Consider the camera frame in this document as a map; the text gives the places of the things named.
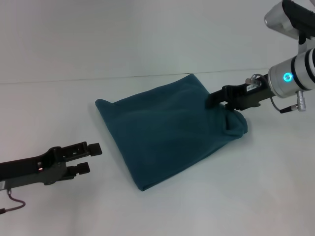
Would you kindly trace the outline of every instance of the teal fabric bag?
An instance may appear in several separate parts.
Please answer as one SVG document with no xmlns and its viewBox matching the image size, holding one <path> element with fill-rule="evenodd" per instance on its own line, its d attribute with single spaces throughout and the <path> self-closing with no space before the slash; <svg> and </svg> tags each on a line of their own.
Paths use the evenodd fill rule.
<svg viewBox="0 0 315 236">
<path fill-rule="evenodd" d="M 206 110 L 208 94 L 191 74 L 118 102 L 95 102 L 141 191 L 247 133 L 240 113 L 222 105 Z"/>
</svg>

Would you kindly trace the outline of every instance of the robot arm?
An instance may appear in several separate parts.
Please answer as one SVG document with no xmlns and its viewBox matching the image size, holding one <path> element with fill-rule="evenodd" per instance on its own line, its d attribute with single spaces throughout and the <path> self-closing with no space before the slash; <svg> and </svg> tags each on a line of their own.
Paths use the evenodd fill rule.
<svg viewBox="0 0 315 236">
<path fill-rule="evenodd" d="M 299 40 L 298 55 L 271 67 L 267 75 L 255 74 L 243 85 L 224 86 L 210 94 L 206 108 L 225 101 L 229 110 L 245 110 L 260 106 L 259 102 L 268 98 L 273 102 L 273 96 L 297 95 L 297 104 L 282 110 L 275 107 L 281 113 L 306 110 L 303 92 L 315 89 L 315 51 L 310 48 L 315 37 L 315 14 L 293 1 L 283 0 L 264 20 L 267 27 Z"/>
</svg>

